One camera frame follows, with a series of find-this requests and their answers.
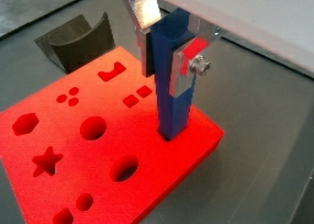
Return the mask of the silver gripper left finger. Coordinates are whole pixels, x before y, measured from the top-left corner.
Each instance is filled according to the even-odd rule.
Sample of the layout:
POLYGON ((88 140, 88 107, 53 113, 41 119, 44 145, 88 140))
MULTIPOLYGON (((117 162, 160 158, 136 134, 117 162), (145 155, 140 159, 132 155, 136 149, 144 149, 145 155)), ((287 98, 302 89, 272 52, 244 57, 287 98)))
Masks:
POLYGON ((141 49, 141 74, 155 73, 149 27, 161 19, 157 0, 123 0, 133 22, 137 45, 141 49))

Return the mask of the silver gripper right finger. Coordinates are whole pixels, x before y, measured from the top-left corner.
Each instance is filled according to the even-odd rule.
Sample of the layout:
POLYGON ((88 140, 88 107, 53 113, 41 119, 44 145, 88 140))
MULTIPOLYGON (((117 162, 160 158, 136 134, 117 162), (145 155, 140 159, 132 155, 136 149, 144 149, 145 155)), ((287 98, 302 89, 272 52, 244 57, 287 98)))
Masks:
POLYGON ((203 53, 224 34, 225 30, 195 15, 188 16, 187 30, 193 37, 172 52, 169 95, 177 98, 191 87, 195 75, 204 76, 209 62, 203 53))

